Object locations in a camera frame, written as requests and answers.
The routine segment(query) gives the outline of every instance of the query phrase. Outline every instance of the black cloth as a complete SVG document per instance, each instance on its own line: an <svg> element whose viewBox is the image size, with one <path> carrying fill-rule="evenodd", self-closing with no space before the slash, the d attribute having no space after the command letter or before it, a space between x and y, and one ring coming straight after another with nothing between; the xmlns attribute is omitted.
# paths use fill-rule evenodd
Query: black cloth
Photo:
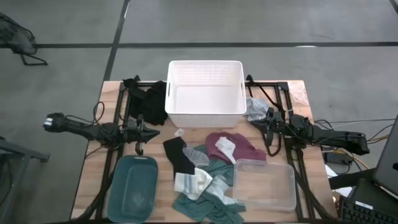
<svg viewBox="0 0 398 224"><path fill-rule="evenodd" d="M181 137L169 139L163 142L164 150L169 161L173 164L174 178L175 173L195 174L195 165L185 156L182 148L186 146Z"/></svg>
<svg viewBox="0 0 398 224"><path fill-rule="evenodd" d="M137 118L139 114L142 114L145 122L163 125L167 119L167 113L164 109L166 83L157 81L147 91L138 88L136 79L123 80L123 84L130 94L130 116Z"/></svg>

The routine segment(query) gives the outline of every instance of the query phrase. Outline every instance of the gray floor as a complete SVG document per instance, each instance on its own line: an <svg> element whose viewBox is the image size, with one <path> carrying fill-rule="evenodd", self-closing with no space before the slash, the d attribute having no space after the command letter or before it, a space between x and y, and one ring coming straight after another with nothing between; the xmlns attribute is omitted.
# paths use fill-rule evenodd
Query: gray floor
<svg viewBox="0 0 398 224"><path fill-rule="evenodd" d="M123 0L4 0L0 11L32 30L41 44L111 43ZM121 42L398 41L388 0L137 0ZM68 220L87 141L42 129L47 113L92 117L110 49L40 49L48 67L25 67L0 49L0 135L43 152L19 194L14 223ZM398 47L268 49L119 49L111 80L165 80L171 60L240 60L257 79L305 80L315 119L394 118ZM391 122L338 129L375 134ZM377 164L384 143L361 157ZM345 167L333 167L343 172Z"/></svg>

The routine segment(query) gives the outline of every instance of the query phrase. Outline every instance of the wooden table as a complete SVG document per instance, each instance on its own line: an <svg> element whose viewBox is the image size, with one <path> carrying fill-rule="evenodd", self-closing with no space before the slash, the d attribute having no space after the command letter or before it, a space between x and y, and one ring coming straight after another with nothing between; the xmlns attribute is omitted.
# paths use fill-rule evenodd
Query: wooden table
<svg viewBox="0 0 398 224"><path fill-rule="evenodd" d="M292 99L294 113L309 117L309 119L313 121L304 82L302 80L289 80L284 82L288 82L289 84L290 97ZM101 97L99 99L105 104L105 112L100 121L101 123L113 121L119 85L120 82L104 82ZM275 91L267 87L264 87L264 89L275 101ZM252 87L252 91L255 98L263 98L269 102L260 89ZM284 103L284 109L287 110L284 100L285 97L283 93L281 94L282 101ZM126 99L123 99L123 106L121 110L122 115L125 109L125 103ZM169 160L166 158L162 143L168 139L174 138L174 133L178 128L176 128L173 122L171 122L169 119L163 126L153 126L150 124L147 124L147 126L160 131L158 136L150 140L147 144L143 145L144 155L153 157L159 165L155 209L153 214L148 219L148 222L193 222L192 219L172 208L172 204L179 193L173 191L173 168ZM185 128L184 131L185 133L182 137L190 146L204 144L207 135L212 132L227 131L229 133L240 133L243 136L246 136L253 146L266 152L260 132L246 121L245 116L242 117L235 128ZM124 148L124 154L136 154L134 146L134 143L127 144ZM99 143L95 141L90 142L87 153L95 150L98 147ZM275 139L272 144L271 151L275 151L276 147L277 141ZM307 147L305 150L303 150L303 152L308 181L312 192L319 202L326 208L326 210L330 214L336 216L336 210L331 196L328 176L326 174L325 165L323 163L319 147ZM77 189L71 218L78 217L98 193L101 185L105 158L106 149L101 149L86 159L81 172L80 183ZM282 145L282 150L275 157L268 156L267 161L286 164L287 159L284 146ZM304 214L307 214L305 200L303 200L303 197L301 201ZM104 206L103 214L106 215L106 205ZM297 220L295 211L277 212L257 208L248 209L248 211L242 212L240 214L245 219L245 222L280 222Z"/></svg>

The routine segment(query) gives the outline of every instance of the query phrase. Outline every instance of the white plastic basket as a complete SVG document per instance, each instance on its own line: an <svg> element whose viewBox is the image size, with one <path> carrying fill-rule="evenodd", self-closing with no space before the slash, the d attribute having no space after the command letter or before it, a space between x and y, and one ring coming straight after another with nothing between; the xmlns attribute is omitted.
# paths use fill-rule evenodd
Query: white plastic basket
<svg viewBox="0 0 398 224"><path fill-rule="evenodd" d="M232 128L246 112L239 61L172 61L165 110L179 128Z"/></svg>

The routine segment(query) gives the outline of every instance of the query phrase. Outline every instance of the green cloth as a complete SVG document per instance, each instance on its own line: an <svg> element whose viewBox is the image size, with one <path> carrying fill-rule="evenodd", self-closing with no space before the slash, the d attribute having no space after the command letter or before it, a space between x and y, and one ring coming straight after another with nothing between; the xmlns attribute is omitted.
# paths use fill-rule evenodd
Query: green cloth
<svg viewBox="0 0 398 224"><path fill-rule="evenodd" d="M206 146L197 146L194 149L207 153ZM223 175L230 186L234 179L234 165L229 165L219 159L210 159L208 166L199 167L207 171L212 177ZM243 205L225 205L218 197L204 191L197 200L190 200L186 195L180 194L174 201L173 208L182 214L202 222L206 217L215 224L240 224L244 219L238 212L245 212Z"/></svg>
<svg viewBox="0 0 398 224"><path fill-rule="evenodd" d="M207 154L206 145L200 145L194 147L194 149ZM210 159L208 166L199 166L198 168L203 169L213 178L217 175L223 175L226 178L226 184L228 184L229 186L233 185L234 165L232 164L227 164L221 159Z"/></svg>

